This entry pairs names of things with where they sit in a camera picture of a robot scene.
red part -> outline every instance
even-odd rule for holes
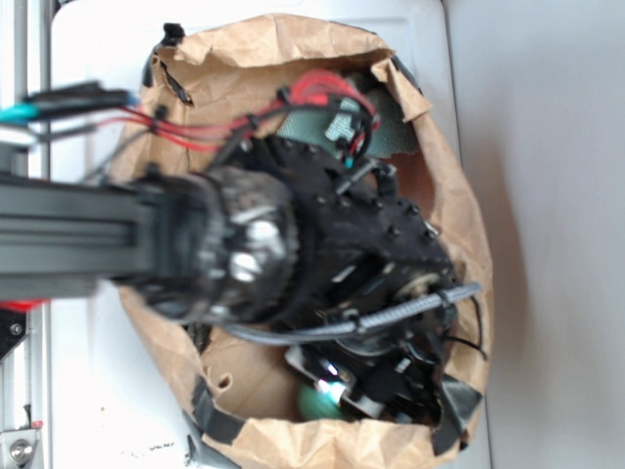
[[[0,301],[0,308],[15,311],[16,313],[28,313],[30,310],[43,305],[48,300],[20,300]]]

white surface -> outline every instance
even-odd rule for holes
[[[625,467],[625,3],[446,8],[495,259],[493,466]]]
[[[180,22],[192,33],[262,13],[297,13],[378,32],[415,72],[436,106],[435,117],[457,147],[444,19],[437,0],[268,3],[70,3],[53,24],[53,83],[99,79],[108,87],[138,89],[143,64],[162,38],[166,21]],[[114,147],[118,132],[119,128],[107,129],[56,145],[53,178],[78,180]],[[188,429],[181,411],[113,289],[106,286],[90,301],[55,302],[52,318],[54,467],[85,467],[87,461],[89,467],[183,467]],[[479,440],[454,468],[489,466],[485,426],[481,428]],[[174,445],[156,448],[169,443]]]

metal bracket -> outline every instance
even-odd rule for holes
[[[0,433],[0,469],[43,467],[43,452],[38,450],[39,434],[38,428]]]
[[[26,315],[0,309],[0,362],[26,336]]]

black tape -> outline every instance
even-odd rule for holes
[[[460,440],[482,399],[483,395],[467,383],[447,374],[442,377],[440,384],[442,416],[432,437],[435,455],[449,451]]]
[[[235,464],[216,449],[209,447],[202,441],[202,431],[195,425],[186,412],[183,412],[183,418],[190,430],[190,434],[187,435],[189,461],[194,461],[208,467],[240,469],[241,466]]]
[[[410,84],[414,86],[417,90],[419,90],[419,93],[423,95],[423,91],[421,91],[421,88],[419,88],[419,85],[417,84],[417,80],[415,79],[414,75],[410,72],[410,70],[408,70],[408,68],[406,68],[406,65],[403,64],[399,57],[392,56],[391,62],[393,62],[393,65],[396,67],[396,69],[399,70],[401,74],[408,79]]]
[[[230,445],[245,425],[245,420],[215,408],[213,396],[200,376],[197,376],[191,403],[198,428],[216,442]]]

bolt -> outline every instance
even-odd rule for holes
[[[252,142],[250,142],[249,140],[244,140],[241,142],[241,149],[246,153],[249,152],[253,147],[254,146],[252,145]]]
[[[23,332],[23,327],[21,324],[12,324],[10,330],[13,335],[20,335]]]
[[[440,235],[440,232],[436,228],[434,228],[432,225],[430,225],[426,220],[424,220],[424,223],[427,228],[424,235],[427,239],[434,239],[435,237],[438,237],[438,235]]]
[[[230,309],[223,305],[213,305],[211,306],[209,313],[219,317],[227,317],[230,314]]]
[[[26,440],[17,440],[9,450],[11,458],[18,465],[23,465],[32,458],[32,445]]]
[[[263,272],[263,268],[251,254],[234,252],[230,257],[229,272],[234,279],[249,283]]]
[[[392,237],[398,237],[399,235],[401,235],[401,230],[398,227],[389,227],[389,235],[391,235]]]
[[[352,380],[350,374],[342,369],[339,369],[339,378],[341,378],[341,381],[344,383],[349,383]]]
[[[395,269],[395,262],[390,262],[388,263],[386,266],[384,266],[384,270],[382,271],[382,274],[384,274],[385,276],[387,276],[388,274],[390,274],[393,270]]]
[[[274,239],[279,234],[277,226],[267,220],[257,220],[247,227],[247,236],[253,241]]]
[[[408,212],[408,215],[412,215],[413,217],[419,215],[419,207],[416,205],[410,205],[406,211]]]
[[[374,198],[373,200],[371,200],[371,205],[373,205],[373,207],[377,210],[382,210],[384,208],[384,203],[378,198]]]

